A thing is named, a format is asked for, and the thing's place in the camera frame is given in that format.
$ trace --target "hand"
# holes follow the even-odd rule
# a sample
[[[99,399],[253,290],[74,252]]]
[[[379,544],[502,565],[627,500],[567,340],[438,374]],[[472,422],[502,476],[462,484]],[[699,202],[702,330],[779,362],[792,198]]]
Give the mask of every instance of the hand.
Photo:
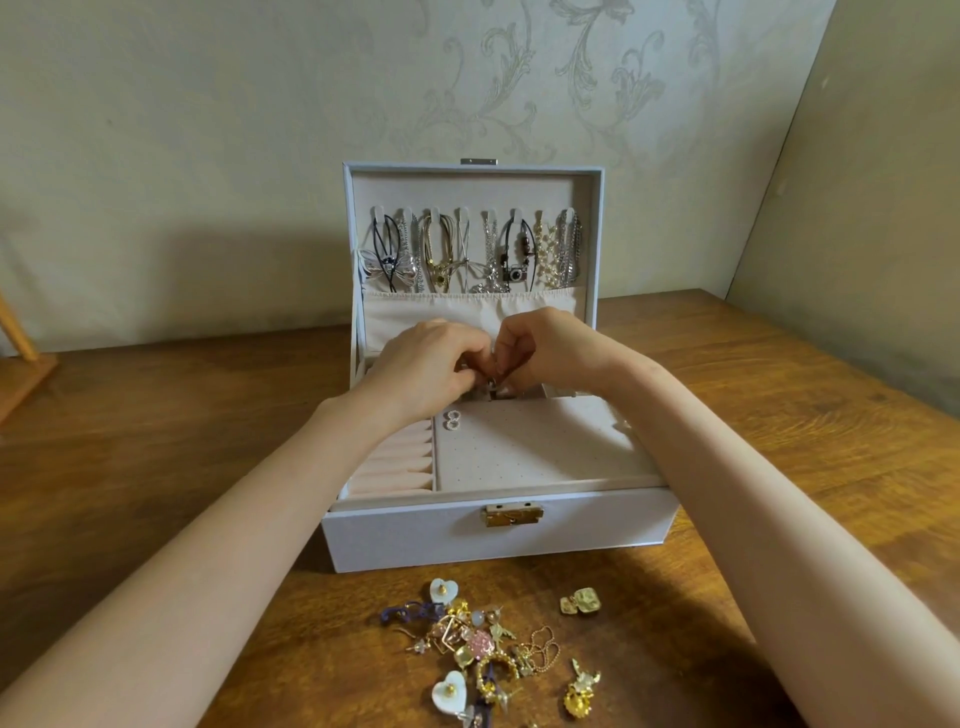
[[[511,397],[537,384],[550,384],[607,399],[613,374],[642,358],[572,313],[550,307],[504,319],[493,356],[500,396]]]
[[[393,430],[433,417],[496,375],[491,338],[443,319],[421,322],[387,342],[354,388],[372,395]]]

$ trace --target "wall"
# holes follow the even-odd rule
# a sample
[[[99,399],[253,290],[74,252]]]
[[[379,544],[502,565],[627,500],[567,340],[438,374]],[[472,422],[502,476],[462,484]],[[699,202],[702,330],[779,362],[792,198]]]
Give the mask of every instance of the wall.
[[[960,416],[958,29],[837,3],[730,301]]]
[[[0,8],[0,288],[47,349],[344,320],[341,161],[609,170],[601,294],[722,294],[832,0]]]

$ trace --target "pile of jewelry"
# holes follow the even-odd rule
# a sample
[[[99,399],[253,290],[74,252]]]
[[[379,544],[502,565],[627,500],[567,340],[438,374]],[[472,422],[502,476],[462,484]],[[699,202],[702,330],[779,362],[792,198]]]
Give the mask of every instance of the pile of jewelry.
[[[365,276],[385,280],[391,293],[399,286],[414,293],[450,293],[451,288],[459,289],[455,293],[510,293],[511,285],[532,291],[537,282],[543,289],[566,288],[579,276],[583,230],[572,209],[569,220],[564,210],[553,226],[544,225],[543,212],[533,227],[512,216],[502,231],[496,213],[483,210],[483,263],[469,257],[469,210],[461,207],[455,217],[435,212],[436,221],[429,211],[417,217],[405,209],[391,216],[377,207],[373,249],[359,252]],[[440,240],[433,239],[434,223]]]
[[[534,630],[529,641],[521,642],[503,624],[501,607],[471,609],[458,596],[459,591],[455,581],[434,579],[429,601],[388,607],[380,613],[380,620],[420,628],[416,634],[395,626],[414,640],[407,651],[422,655],[436,650],[452,657],[458,669],[448,672],[431,693],[439,711],[455,717],[462,728],[491,728],[493,709],[508,712],[511,698],[521,689],[516,683],[552,668],[561,649],[551,627],[544,625]],[[599,608],[593,590],[580,591],[591,592]],[[564,706],[572,716],[582,718],[590,712],[593,686],[600,682],[600,673],[580,670],[576,660],[572,664],[577,676],[566,688]]]

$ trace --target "metal clasp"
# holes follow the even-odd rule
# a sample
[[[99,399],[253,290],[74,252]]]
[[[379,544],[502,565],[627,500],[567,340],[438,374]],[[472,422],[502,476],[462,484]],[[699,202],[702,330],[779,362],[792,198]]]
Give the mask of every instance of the metal clasp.
[[[539,523],[543,518],[543,507],[536,503],[500,503],[484,506],[484,522],[487,528],[501,525],[523,525]]]

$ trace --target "wooden stand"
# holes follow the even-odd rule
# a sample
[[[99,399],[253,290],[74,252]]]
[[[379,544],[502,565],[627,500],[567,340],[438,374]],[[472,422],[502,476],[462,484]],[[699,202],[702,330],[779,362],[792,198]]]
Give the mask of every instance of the wooden stand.
[[[37,353],[13,311],[0,296],[0,328],[7,334],[19,357],[0,357],[0,423],[33,392],[57,366],[52,354]]]

